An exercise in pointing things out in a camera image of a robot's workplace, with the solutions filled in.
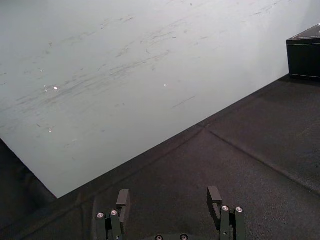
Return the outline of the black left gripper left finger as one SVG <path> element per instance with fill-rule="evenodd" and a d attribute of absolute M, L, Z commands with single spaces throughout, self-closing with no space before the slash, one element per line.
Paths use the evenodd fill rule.
<path fill-rule="evenodd" d="M 125 228 L 130 214 L 130 190 L 119 191 L 116 208 L 96 215 L 97 240 L 124 240 Z"/>

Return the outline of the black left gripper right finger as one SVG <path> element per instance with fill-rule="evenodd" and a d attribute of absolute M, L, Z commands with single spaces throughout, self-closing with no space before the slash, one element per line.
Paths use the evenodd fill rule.
<path fill-rule="evenodd" d="M 241 206 L 230 208 L 223 204 L 222 197 L 216 186 L 207 187 L 206 202 L 213 218 L 214 225 L 219 231 L 220 240 L 245 240 L 245 212 Z"/>

